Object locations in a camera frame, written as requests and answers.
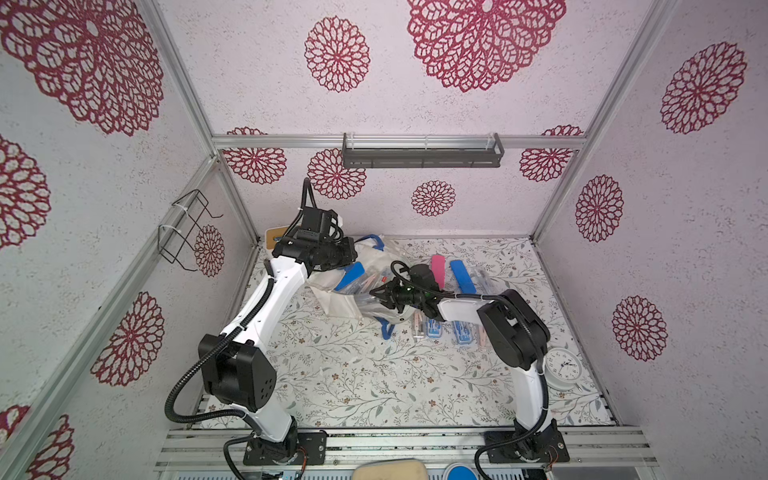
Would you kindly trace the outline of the clear pink compass case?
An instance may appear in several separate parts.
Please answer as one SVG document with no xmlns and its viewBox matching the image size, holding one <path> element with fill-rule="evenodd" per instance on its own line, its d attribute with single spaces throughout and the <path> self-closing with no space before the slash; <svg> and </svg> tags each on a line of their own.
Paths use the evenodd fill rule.
<svg viewBox="0 0 768 480">
<path fill-rule="evenodd" d="M 425 337 L 425 320 L 421 311 L 415 311 L 411 319 L 412 335 L 415 341 Z"/>
<path fill-rule="evenodd" d="M 477 329 L 477 333 L 478 333 L 478 344 L 481 347 L 486 347 L 488 344 L 488 337 L 485 332 L 485 329 L 482 326 L 479 326 Z"/>
</svg>

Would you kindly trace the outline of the white canvas bag blue handles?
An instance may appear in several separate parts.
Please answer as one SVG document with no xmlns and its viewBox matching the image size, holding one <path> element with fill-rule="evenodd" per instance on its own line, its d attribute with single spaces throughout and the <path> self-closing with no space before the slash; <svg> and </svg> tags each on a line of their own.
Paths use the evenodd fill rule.
<svg viewBox="0 0 768 480">
<path fill-rule="evenodd" d="M 355 249 L 357 259 L 351 266 L 312 273 L 307 284 L 329 317 L 376 320 L 382 338 L 389 340 L 395 326 L 410 320 L 415 309 L 405 307 L 399 313 L 385 308 L 370 292 L 393 279 L 391 263 L 404 261 L 404 253 L 394 242 L 377 235 L 358 239 Z"/>
</svg>

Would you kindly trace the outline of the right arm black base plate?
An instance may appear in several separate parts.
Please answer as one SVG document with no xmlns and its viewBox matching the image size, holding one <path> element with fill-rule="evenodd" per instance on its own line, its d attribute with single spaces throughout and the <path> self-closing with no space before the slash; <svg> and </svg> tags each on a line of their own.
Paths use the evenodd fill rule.
<svg viewBox="0 0 768 480">
<path fill-rule="evenodd" d="M 556 424 L 552 424 L 532 437 L 517 443 L 510 440 L 517 433 L 511 430 L 489 431 L 483 435 L 489 460 L 492 464 L 501 463 L 566 463 L 570 454 L 563 435 Z"/>
</svg>

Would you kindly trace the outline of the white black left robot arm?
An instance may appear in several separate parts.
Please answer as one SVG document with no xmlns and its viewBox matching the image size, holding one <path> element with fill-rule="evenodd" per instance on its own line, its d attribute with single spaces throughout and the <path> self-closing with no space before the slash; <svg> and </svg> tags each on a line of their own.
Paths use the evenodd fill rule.
<svg viewBox="0 0 768 480">
<path fill-rule="evenodd" d="M 282 240 L 265 263 L 265 275 L 245 306 L 214 337 L 201 340 L 204 390 L 230 406 L 259 436 L 284 441 L 294 418 L 272 398 L 276 370 L 266 356 L 270 338 L 294 295 L 311 274 L 353 264 L 354 240 Z"/>
</svg>

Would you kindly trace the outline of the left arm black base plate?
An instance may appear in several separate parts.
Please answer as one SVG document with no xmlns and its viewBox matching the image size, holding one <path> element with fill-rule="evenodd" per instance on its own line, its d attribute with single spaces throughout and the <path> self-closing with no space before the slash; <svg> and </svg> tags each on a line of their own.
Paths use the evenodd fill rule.
<svg viewBox="0 0 768 480">
<path fill-rule="evenodd" d="M 328 434 L 323 430 L 290 431 L 282 442 L 256 437 L 247 443 L 243 463 L 245 466 L 260 467 L 323 465 L 327 440 Z"/>
</svg>

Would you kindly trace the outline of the clear blue compass set case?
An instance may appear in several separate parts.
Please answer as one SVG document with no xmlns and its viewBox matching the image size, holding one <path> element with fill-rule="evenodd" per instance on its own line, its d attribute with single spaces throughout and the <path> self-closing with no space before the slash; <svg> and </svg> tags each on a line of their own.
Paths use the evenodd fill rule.
<svg viewBox="0 0 768 480">
<path fill-rule="evenodd" d="M 442 336 L 442 323 L 435 319 L 428 319 L 425 324 L 425 335 L 427 338 L 438 339 Z"/>
</svg>

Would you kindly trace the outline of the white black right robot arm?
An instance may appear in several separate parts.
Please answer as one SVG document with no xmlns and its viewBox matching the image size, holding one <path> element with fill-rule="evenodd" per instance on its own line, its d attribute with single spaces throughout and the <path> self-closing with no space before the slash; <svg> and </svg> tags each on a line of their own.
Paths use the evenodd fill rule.
<svg viewBox="0 0 768 480">
<path fill-rule="evenodd" d="M 414 307 L 429 318 L 483 327 L 497 357 L 511 369 L 518 440 L 545 430 L 550 422 L 544 357 L 551 334 L 522 296 L 509 289 L 498 295 L 432 291 L 409 280 L 393 280 L 371 291 L 390 310 Z"/>
</svg>

